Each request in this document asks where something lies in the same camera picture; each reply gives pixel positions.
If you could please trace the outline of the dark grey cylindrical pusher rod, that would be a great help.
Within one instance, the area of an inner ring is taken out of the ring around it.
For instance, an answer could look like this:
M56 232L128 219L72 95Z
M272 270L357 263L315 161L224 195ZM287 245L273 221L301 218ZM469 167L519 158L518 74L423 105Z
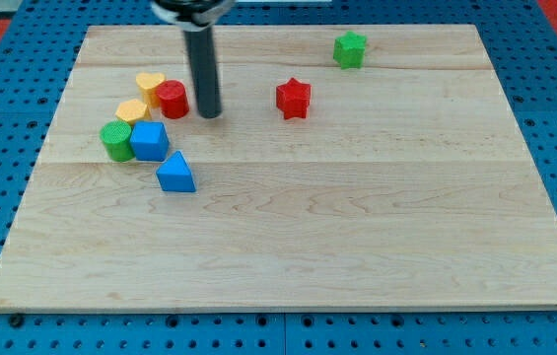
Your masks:
M203 118L216 118L223 109L213 28L185 32L184 41L197 111Z

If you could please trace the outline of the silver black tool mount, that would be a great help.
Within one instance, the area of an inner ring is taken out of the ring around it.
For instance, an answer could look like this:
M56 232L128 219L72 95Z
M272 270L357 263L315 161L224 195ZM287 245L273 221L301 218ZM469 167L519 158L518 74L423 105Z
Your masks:
M215 25L236 0L151 0L153 13L182 29L205 29Z

